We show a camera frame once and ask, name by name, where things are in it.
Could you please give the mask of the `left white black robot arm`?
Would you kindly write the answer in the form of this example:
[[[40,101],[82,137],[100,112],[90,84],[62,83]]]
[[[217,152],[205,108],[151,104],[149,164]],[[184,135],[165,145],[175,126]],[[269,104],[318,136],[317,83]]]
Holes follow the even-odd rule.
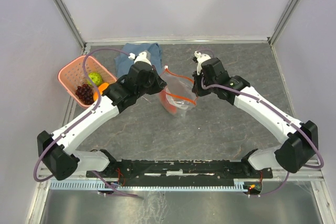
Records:
[[[136,62],[128,74],[108,85],[100,99],[67,125],[53,133],[42,131],[38,134],[38,162],[43,163],[57,180],[64,180],[74,172],[91,170],[105,177],[112,176],[116,164],[110,154],[103,150],[78,151],[77,147],[106,121],[136,104],[137,99],[145,94],[160,93],[166,85],[153,66]]]

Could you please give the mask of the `clear zip bag red zipper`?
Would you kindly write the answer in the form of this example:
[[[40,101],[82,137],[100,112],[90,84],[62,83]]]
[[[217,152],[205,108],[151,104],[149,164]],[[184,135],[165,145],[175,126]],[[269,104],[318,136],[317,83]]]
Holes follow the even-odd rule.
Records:
[[[197,96],[192,92],[194,81],[186,76],[175,74],[164,66],[160,77],[167,83],[169,103],[177,107],[176,117],[184,118],[188,111],[196,107]]]

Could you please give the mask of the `red watermelon slice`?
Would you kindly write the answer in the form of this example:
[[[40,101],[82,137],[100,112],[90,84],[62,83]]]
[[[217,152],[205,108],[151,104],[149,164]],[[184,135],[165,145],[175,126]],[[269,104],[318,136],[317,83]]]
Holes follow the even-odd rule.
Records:
[[[171,115],[176,115],[177,107],[169,103],[170,95],[167,94],[167,88],[159,93],[159,101],[161,105],[166,109]]]

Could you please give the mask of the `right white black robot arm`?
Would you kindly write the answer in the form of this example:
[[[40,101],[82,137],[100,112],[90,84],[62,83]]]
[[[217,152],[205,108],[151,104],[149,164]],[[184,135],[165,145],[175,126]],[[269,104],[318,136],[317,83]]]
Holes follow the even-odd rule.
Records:
[[[281,111],[260,95],[240,76],[229,76],[222,62],[207,54],[196,52],[193,73],[193,93],[203,97],[214,93],[221,100],[243,110],[263,125],[278,141],[278,145],[252,150],[242,162],[241,172],[254,177],[260,170],[281,166],[296,173],[318,151],[318,128],[312,121],[301,122]]]

